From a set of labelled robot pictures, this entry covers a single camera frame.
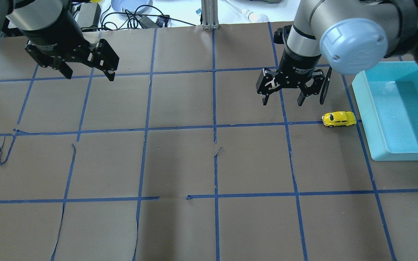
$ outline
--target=white table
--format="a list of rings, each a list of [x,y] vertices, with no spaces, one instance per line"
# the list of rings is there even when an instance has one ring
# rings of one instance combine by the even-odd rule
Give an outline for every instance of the white table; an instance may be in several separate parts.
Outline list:
[[[100,2],[101,12],[104,12],[111,3],[111,0],[102,0]],[[278,4],[268,4],[260,1],[232,0],[232,3],[239,8],[251,10],[257,14],[267,15],[270,22],[292,21],[295,18],[300,0],[283,0]],[[201,8],[200,0],[154,0],[152,5],[159,8],[165,15],[196,25],[200,24],[200,16],[196,10]],[[243,24],[250,23],[238,10],[231,7],[225,0],[218,1],[219,24]],[[156,10],[147,10],[146,14],[159,15]],[[126,17],[119,14],[110,15],[106,21],[116,23],[118,26],[126,21]],[[188,26],[178,21],[172,21],[171,27]]]

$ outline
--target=yellow toy car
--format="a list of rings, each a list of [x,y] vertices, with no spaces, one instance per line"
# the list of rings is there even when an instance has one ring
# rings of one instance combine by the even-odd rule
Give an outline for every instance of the yellow toy car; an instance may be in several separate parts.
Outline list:
[[[335,126],[353,126],[357,123],[356,116],[352,111],[329,112],[322,116],[325,126],[333,128]]]

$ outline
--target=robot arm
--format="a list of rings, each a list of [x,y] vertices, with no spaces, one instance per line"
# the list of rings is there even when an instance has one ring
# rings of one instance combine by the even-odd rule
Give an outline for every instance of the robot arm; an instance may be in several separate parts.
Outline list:
[[[322,89],[322,104],[328,81],[315,70],[321,55],[341,74],[406,53],[418,63],[418,0],[302,0],[293,25],[277,30],[275,41],[285,50],[278,69],[264,68],[257,81],[263,104],[282,88],[301,90],[299,106]]]
[[[67,6],[68,0],[0,0],[7,17],[28,38],[27,53],[39,66],[58,70],[67,79],[73,71],[66,62],[79,62],[114,80],[119,57],[104,39],[89,43]]]

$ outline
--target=light blue tray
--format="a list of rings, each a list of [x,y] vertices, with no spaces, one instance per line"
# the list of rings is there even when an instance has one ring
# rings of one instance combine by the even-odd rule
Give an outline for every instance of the light blue tray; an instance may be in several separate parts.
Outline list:
[[[353,89],[372,159],[418,160],[418,65],[381,62],[360,72]]]

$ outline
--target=black cable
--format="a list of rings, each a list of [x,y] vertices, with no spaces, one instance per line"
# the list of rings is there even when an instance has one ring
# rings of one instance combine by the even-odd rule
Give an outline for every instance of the black cable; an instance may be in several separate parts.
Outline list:
[[[157,15],[157,14],[150,14],[150,15],[148,15],[148,14],[143,14],[142,16],[159,16],[159,17],[162,17],[162,18],[167,18],[167,19],[170,19],[170,20],[175,20],[175,21],[178,21],[178,22],[181,22],[181,23],[184,23],[184,24],[187,24],[187,25],[192,25],[192,26],[196,26],[196,25],[194,25],[194,24],[192,24],[192,23],[189,23],[189,22],[185,22],[185,21],[182,21],[182,20],[179,20],[179,19],[175,19],[175,18],[171,18],[171,17],[167,17],[167,16],[161,16],[161,15]]]
[[[80,28],[83,32],[83,30],[91,30],[91,29],[101,29],[101,30],[106,30],[106,31],[116,31],[116,30],[112,30],[111,28],[95,28],[95,27],[91,27],[91,28]]]
[[[101,21],[102,19],[103,19],[103,16],[104,16],[104,14],[107,12],[107,11],[109,11],[110,10],[110,8],[111,8],[111,5],[109,5],[109,7],[103,12],[103,13],[101,13],[101,16],[99,17],[99,20]]]
[[[161,10],[159,10],[157,7],[154,7],[154,6],[152,6],[152,5],[140,5],[139,7],[137,7],[137,8],[135,9],[135,15],[136,15],[136,12],[138,12],[138,9],[140,9],[141,7],[152,7],[152,8],[154,8],[154,9],[156,9],[158,12],[160,12],[162,16],[164,16],[164,13],[162,13],[162,11],[161,11]]]
[[[150,15],[148,15],[148,14],[143,14],[143,15],[138,15],[137,14],[137,12],[138,12],[138,10],[140,9],[140,8],[142,8],[142,7],[151,7],[151,8],[154,8],[155,10],[157,10],[159,13],[161,13],[161,15],[154,15],[154,14],[150,14]],[[101,16],[100,16],[100,23],[101,23],[101,26],[100,27],[98,27],[98,28],[95,28],[95,29],[101,29],[101,28],[107,28],[107,30],[111,30],[111,31],[116,31],[116,30],[123,30],[123,29],[138,29],[138,25],[139,25],[139,22],[138,22],[138,18],[137,18],[137,16],[153,16],[153,17],[162,17],[162,18],[166,18],[166,19],[169,19],[169,20],[174,20],[174,21],[178,21],[178,22],[181,22],[181,23],[184,23],[184,24],[187,24],[187,25],[192,25],[192,26],[196,26],[196,25],[194,25],[194,24],[192,24],[192,23],[189,23],[189,22],[185,22],[185,21],[182,21],[182,20],[179,20],[179,19],[175,19],[175,18],[170,18],[170,17],[167,17],[167,16],[165,16],[164,15],[164,13],[161,11],[161,10],[159,10],[157,7],[154,7],[154,6],[152,6],[152,5],[140,5],[139,7],[137,7],[136,9],[135,9],[135,12],[131,12],[130,10],[125,10],[124,12],[111,12],[111,13],[108,13],[108,14],[106,14],[106,15],[104,15],[109,9],[111,8],[111,6],[109,5],[109,8],[107,9],[107,10],[105,10],[102,14],[101,14]],[[117,26],[115,23],[113,23],[113,22],[104,22],[105,20],[106,20],[106,18],[109,16],[109,15],[112,15],[112,14],[122,14],[122,15],[126,15],[127,16],[127,19],[126,19],[126,21],[121,25],[121,26]],[[108,28],[106,25],[107,24],[113,24],[114,26],[115,26],[115,29],[111,29],[111,28]]]

